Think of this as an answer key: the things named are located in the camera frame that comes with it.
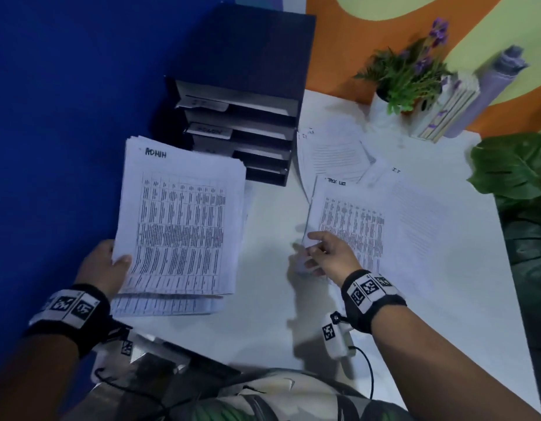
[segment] white pot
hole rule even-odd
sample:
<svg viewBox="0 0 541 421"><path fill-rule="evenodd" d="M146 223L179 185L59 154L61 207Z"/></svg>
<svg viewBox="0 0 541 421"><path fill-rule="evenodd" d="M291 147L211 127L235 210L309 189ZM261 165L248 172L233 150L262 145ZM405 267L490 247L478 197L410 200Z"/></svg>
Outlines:
<svg viewBox="0 0 541 421"><path fill-rule="evenodd" d="M400 114L387 113L388 103L378 96L378 93L374 93L372 99L372 105L370 105L370 113L368 115L368 121L375 127L391 127L398 125L401 121Z"/></svg>

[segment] black cable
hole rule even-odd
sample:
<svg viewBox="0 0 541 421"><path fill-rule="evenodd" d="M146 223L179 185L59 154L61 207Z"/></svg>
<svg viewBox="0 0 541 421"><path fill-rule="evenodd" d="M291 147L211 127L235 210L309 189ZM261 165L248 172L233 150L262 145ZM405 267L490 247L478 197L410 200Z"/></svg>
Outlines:
<svg viewBox="0 0 541 421"><path fill-rule="evenodd" d="M369 399L372 400L372 397L374 396L374 371L372 371L372 364L370 363L370 359L368 359L368 356L358 347L356 346L348 346L348 348L352 350L358 350L362 355L366 358L366 362L368 362L368 368L370 368L370 377L372 381L372 388L370 390L370 397Z"/></svg>
<svg viewBox="0 0 541 421"><path fill-rule="evenodd" d="M143 392L143 391L138 391L138 390L133 390L133 389L129 389L127 387L123 387L123 386L119 386L118 384L115 384L113 383L112 381L109 381L108 379L106 379L105 377L102 377L101 375L99 375L98 373L99 372L102 372L104 371L105 368L97 368L95 369L95 376L102 382L104 382L105 384L108 384L110 385L111 387L114 387L115 389L119 389L121 391L124 391L124 392L127 392L127 393L131 393L133 395L136 395L136 396L142 396L142 397L145 397L149 400L151 400L152 402L154 402L155 404L157 404L158 406L160 406L162 408L162 410L160 411L161 414L163 414L163 416L171 421L171 416L169 415L169 408L167 408L167 406L165 406L163 404L163 402L158 399L157 397L155 397L154 395L151 395L149 393L146 393L146 392Z"/></svg>

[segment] blue wall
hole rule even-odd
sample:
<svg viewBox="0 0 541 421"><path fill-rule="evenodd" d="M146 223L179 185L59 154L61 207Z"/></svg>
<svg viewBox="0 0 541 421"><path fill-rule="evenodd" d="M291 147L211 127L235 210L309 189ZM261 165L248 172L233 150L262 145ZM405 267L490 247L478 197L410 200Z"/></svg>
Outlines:
<svg viewBox="0 0 541 421"><path fill-rule="evenodd" d="M125 139L148 135L165 69L220 1L0 0L0 362L114 237Z"/></svg>

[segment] desk surface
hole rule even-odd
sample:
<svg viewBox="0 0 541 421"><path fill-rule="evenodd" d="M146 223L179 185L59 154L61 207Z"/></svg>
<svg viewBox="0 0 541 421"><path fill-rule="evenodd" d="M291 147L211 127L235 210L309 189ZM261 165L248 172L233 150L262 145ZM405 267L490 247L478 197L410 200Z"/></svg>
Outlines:
<svg viewBox="0 0 541 421"><path fill-rule="evenodd" d="M335 114L365 123L362 107L306 91L300 126ZM466 152L479 136L465 132L436 145L395 131L370 143L415 183L451 207L450 238L433 266L433 291L407 296L409 307L478 365L541 412L519 305L494 199L466 182ZM334 310L329 285L299 277L289 269L292 244L300 243L309 205L293 171L284 187L255 183L239 260L237 293L225 310L208 316L124 318L136 330L153 334L237 368L307 369L370 389L363 357L341 367L330 360L320 323ZM352 334L370 358L374 397L404 406L371 336Z"/></svg>

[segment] device on wrist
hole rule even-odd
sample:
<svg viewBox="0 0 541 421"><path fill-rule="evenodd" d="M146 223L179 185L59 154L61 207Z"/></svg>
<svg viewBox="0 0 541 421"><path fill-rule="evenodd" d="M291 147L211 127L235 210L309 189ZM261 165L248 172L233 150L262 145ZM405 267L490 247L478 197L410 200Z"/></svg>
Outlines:
<svg viewBox="0 0 541 421"><path fill-rule="evenodd" d="M60 334L76 343L83 358L100 342L111 339L120 323L110 316L110 303L95 286L78 283L52 294L28 323L23 337Z"/></svg>
<svg viewBox="0 0 541 421"><path fill-rule="evenodd" d="M391 282L365 269L348 275L340 292L349 324L368 334L371 334L372 319L383 306L407 305L401 292Z"/></svg>

